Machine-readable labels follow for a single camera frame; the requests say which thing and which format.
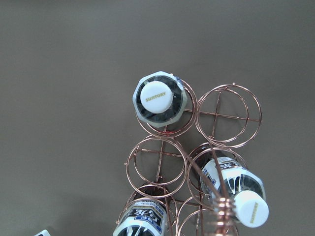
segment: white bottle cap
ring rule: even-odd
[[[255,228],[266,222],[269,208],[257,193],[249,190],[239,192],[234,201],[236,217],[243,225]]]
[[[172,105],[173,94],[165,83],[152,81],[141,90],[140,100],[146,110],[159,114],[165,112]]]

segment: upright bottle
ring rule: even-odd
[[[194,153],[209,148],[208,144],[203,144],[196,149]],[[259,177],[242,167],[235,159],[226,157],[222,152],[217,152],[218,163],[222,172],[224,183],[229,197],[234,199],[236,218],[245,226],[255,228],[264,224],[269,215],[269,208],[266,201],[263,183]],[[207,163],[200,166],[202,172],[210,179],[214,187],[222,193],[222,186],[216,163],[211,152],[208,152],[199,159],[206,159]],[[215,195],[205,185],[200,178],[201,188],[205,194],[208,194],[211,202]]]
[[[164,194],[162,189],[153,186],[146,187],[142,191],[151,196]],[[137,193],[134,200],[141,197]],[[142,200],[134,202],[125,211],[113,236],[164,236],[166,224],[167,213],[164,205],[156,200]]]
[[[159,128],[179,120],[187,96],[180,78],[159,71],[139,81],[132,101],[139,119]]]

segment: gray surface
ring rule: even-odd
[[[146,134],[138,80],[173,72],[197,97],[236,82],[263,108],[237,150],[270,217],[241,236],[314,233],[314,1],[1,1],[0,234],[111,235]]]

